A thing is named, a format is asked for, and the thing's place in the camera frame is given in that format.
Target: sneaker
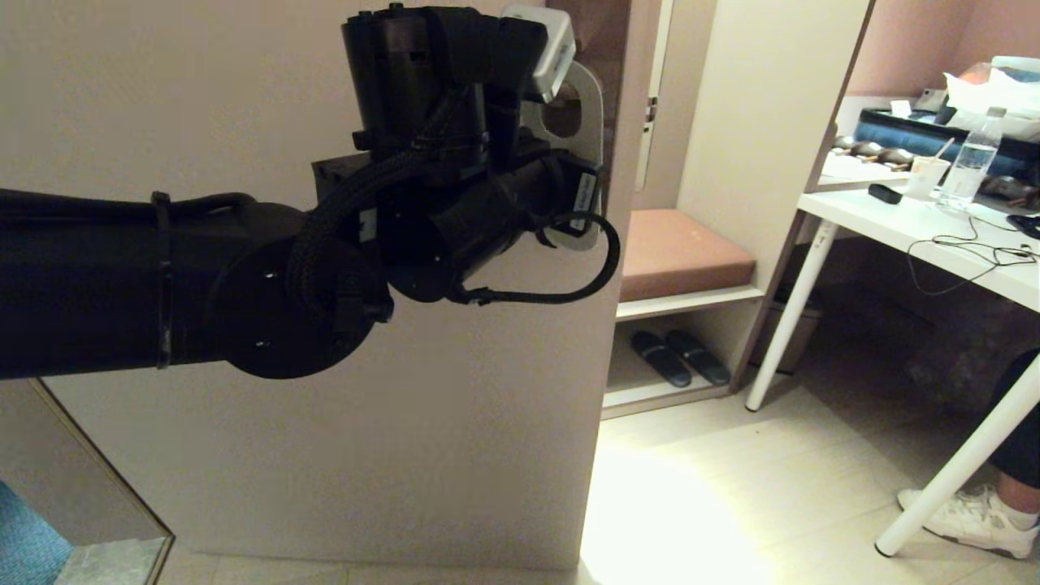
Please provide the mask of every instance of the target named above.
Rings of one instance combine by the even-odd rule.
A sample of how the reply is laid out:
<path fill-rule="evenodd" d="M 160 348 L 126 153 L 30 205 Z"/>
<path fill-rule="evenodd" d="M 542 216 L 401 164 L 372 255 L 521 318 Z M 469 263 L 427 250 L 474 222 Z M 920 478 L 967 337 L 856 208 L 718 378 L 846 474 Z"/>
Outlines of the sneaker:
<path fill-rule="evenodd" d="M 918 497 L 919 489 L 904 489 L 896 499 L 906 510 Z M 1018 530 L 1007 514 L 993 508 L 993 498 L 996 491 L 990 485 L 976 493 L 958 492 L 932 514 L 925 530 L 954 542 L 1024 559 L 1033 551 L 1040 526 Z"/>

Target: plastic bottle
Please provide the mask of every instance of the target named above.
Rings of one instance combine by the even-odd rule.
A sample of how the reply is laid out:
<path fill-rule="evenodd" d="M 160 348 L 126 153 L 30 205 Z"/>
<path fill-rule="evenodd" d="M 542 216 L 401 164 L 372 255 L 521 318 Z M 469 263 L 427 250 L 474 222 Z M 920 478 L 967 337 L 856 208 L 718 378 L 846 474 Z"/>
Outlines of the plastic bottle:
<path fill-rule="evenodd" d="M 996 158 L 996 150 L 1000 148 L 1000 119 L 1007 112 L 1003 107 L 989 108 L 986 123 L 968 134 L 939 192 L 937 203 L 940 206 L 963 211 L 974 199 L 979 185 L 986 178 L 986 171 Z"/>

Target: person's leg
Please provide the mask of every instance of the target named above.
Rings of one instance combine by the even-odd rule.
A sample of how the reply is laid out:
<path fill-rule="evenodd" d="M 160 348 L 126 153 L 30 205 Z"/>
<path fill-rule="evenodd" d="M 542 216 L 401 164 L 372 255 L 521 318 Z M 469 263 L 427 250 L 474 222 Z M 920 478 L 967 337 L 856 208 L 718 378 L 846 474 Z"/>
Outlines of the person's leg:
<path fill-rule="evenodd" d="M 1040 513 L 1040 489 L 1025 485 L 1004 472 L 1000 472 L 996 482 L 996 494 L 1005 504 L 1019 512 Z"/>
<path fill-rule="evenodd" d="M 1025 372 L 1040 349 L 1026 352 L 1008 366 L 993 392 L 992 410 Z M 983 486 L 977 493 L 959 492 L 925 523 L 925 529 L 944 538 L 1023 559 L 1040 533 L 1040 407 L 1035 407 L 990 457 L 999 472 L 996 489 Z M 920 494 L 899 493 L 904 509 Z"/>

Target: paper cup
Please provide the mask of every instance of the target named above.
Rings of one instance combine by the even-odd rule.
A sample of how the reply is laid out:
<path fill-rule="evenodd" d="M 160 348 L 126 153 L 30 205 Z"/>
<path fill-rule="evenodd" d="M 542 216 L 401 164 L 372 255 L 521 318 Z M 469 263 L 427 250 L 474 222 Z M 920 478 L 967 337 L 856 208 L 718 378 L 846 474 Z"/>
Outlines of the paper cup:
<path fill-rule="evenodd" d="M 950 161 L 931 156 L 918 156 L 910 168 L 910 180 L 903 195 L 914 199 L 928 199 L 942 176 L 950 169 Z"/>

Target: label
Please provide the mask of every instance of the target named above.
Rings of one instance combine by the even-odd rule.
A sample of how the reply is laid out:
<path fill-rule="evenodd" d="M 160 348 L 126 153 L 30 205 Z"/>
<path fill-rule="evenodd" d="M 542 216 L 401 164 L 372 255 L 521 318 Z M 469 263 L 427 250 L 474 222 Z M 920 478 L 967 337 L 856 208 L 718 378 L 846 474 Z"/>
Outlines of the label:
<path fill-rule="evenodd" d="M 939 193 L 939 202 L 953 207 L 967 207 L 974 199 L 983 177 L 983 173 L 974 169 L 951 169 Z"/>
<path fill-rule="evenodd" d="M 910 118 L 913 110 L 910 108 L 908 100 L 892 100 L 892 116 L 895 118 Z"/>
<path fill-rule="evenodd" d="M 596 175 L 581 173 L 581 180 L 578 181 L 578 193 L 574 197 L 574 210 L 588 211 L 592 207 L 592 198 L 596 195 Z M 571 220 L 571 227 L 576 230 L 583 230 L 586 220 Z"/>
<path fill-rule="evenodd" d="M 375 208 L 358 213 L 358 241 L 364 244 L 375 239 Z"/>

